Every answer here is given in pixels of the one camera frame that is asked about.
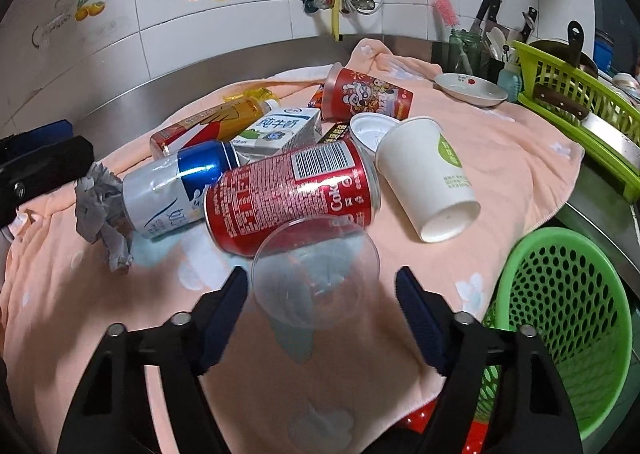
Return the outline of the grey paper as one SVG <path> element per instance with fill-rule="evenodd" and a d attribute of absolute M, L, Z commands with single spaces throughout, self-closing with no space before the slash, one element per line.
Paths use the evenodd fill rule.
<path fill-rule="evenodd" d="M 102 163 L 93 163 L 77 180 L 75 194 L 77 233 L 91 244 L 104 244 L 112 272 L 128 270 L 134 230 L 125 211 L 122 181 Z"/>

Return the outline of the blue silver drink can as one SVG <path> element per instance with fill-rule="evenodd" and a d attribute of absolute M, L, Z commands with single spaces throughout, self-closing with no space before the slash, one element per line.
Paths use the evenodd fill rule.
<path fill-rule="evenodd" d="M 205 188 L 239 167 L 231 144 L 206 141 L 157 159 L 122 181 L 122 203 L 134 231 L 152 240 L 204 217 Z"/>

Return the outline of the yellow drink bottle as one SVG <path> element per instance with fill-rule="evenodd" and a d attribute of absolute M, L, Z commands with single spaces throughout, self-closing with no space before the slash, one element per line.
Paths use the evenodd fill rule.
<path fill-rule="evenodd" d="M 278 107 L 280 99 L 268 88 L 250 89 L 226 98 L 218 111 L 206 118 L 198 139 L 230 141 Z"/>

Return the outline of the white milk carton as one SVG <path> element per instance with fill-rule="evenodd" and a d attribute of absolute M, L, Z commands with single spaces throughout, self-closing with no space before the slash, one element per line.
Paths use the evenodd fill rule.
<path fill-rule="evenodd" d="M 320 110 L 280 108 L 270 111 L 231 140 L 243 163 L 305 148 L 321 138 Z"/>

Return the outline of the clear plastic cup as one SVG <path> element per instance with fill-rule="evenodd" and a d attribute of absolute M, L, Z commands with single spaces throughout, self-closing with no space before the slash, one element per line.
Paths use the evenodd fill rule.
<path fill-rule="evenodd" d="M 274 321 L 329 330 L 373 298 L 380 270 L 378 249 L 363 227 L 346 216 L 314 216 L 269 234 L 250 266 L 250 284 Z"/>

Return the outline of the white paper cup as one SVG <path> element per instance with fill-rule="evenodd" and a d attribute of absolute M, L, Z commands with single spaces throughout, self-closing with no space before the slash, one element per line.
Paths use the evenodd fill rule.
<path fill-rule="evenodd" d="M 450 240 L 480 215 L 462 163 L 433 118 L 408 118 L 390 129 L 375 166 L 424 243 Z"/>

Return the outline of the red cola can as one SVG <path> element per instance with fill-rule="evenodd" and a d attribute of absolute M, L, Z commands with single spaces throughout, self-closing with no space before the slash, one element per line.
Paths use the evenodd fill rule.
<path fill-rule="evenodd" d="M 367 227 L 380 206 L 372 159 L 350 139 L 229 170 L 204 193 L 209 235 L 223 251 L 243 257 L 255 256 L 262 242 L 285 223 L 330 216 Z"/>

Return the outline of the red noodle cup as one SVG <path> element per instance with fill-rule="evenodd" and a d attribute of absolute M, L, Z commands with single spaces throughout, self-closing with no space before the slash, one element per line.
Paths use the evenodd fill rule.
<path fill-rule="evenodd" d="M 349 122 L 360 113 L 376 113 L 402 121 L 409 116 L 413 92 L 366 73 L 332 66 L 323 86 L 321 116 L 328 122 Z"/>

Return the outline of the green mesh waste basket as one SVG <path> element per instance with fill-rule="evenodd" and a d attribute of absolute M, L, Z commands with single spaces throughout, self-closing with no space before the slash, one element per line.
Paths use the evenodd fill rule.
<path fill-rule="evenodd" d="M 580 436 L 602 425 L 626 382 L 632 322 L 623 283 L 593 241 L 558 227 L 521 239 L 483 323 L 508 331 L 533 326 L 562 378 Z"/>

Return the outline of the pink towel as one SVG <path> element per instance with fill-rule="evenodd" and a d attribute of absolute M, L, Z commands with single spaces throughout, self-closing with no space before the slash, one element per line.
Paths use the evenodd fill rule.
<path fill-rule="evenodd" d="M 395 422 L 433 401 L 444 382 L 428 367 L 395 297 L 409 267 L 456 310 L 484 315 L 514 244 L 568 201 L 582 148 L 533 112 L 480 110 L 433 85 L 432 63 L 361 40 L 349 66 L 405 87 L 412 116 L 433 118 L 460 159 L 480 215 L 451 240 L 427 244 L 390 189 L 368 232 L 381 259 L 378 286 L 351 319 L 285 346 L 248 300 L 206 398 L 235 453 L 360 453 Z M 58 446 L 74 392 L 112 323 L 148 329 L 193 308 L 244 259 L 221 251 L 204 222 L 162 239 L 136 237 L 134 263 L 114 272 L 101 243 L 76 230 L 71 185 L 25 205 L 11 223 L 1 289 L 1 356 L 14 415 L 40 452 Z"/>

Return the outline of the black small box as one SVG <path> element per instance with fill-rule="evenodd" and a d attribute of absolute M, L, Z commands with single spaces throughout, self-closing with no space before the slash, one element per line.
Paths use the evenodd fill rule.
<path fill-rule="evenodd" d="M 320 143 L 332 143 L 343 140 L 349 136 L 348 123 L 334 124 L 319 140 Z"/>

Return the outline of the teal soap bottle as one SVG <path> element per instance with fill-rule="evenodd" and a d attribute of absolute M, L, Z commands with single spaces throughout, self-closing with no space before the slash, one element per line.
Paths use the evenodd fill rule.
<path fill-rule="evenodd" d="M 514 59 L 504 63 L 498 75 L 497 85 L 506 92 L 506 100 L 512 103 L 518 101 L 523 81 L 520 65 Z"/>

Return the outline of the dark green utensil holder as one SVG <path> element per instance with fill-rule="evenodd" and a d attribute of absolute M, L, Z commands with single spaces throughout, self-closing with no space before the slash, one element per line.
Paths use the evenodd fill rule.
<path fill-rule="evenodd" d="M 443 43 L 434 43 L 432 61 L 445 73 L 474 75 L 491 83 L 498 82 L 504 63 L 489 52 L 480 34 L 451 29 Z"/>

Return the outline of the blue container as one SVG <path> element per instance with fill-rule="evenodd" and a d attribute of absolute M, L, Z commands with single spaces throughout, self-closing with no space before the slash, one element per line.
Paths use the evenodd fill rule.
<path fill-rule="evenodd" d="M 594 34 L 593 61 L 603 73 L 608 73 L 614 55 L 614 40 L 607 32 L 596 29 Z"/>

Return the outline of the pink brush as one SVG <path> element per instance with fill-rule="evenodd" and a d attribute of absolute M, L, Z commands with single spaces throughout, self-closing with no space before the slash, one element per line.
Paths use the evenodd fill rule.
<path fill-rule="evenodd" d="M 458 25 L 459 18 L 451 0 L 433 0 L 432 5 L 443 25 L 448 28 L 455 28 Z"/>

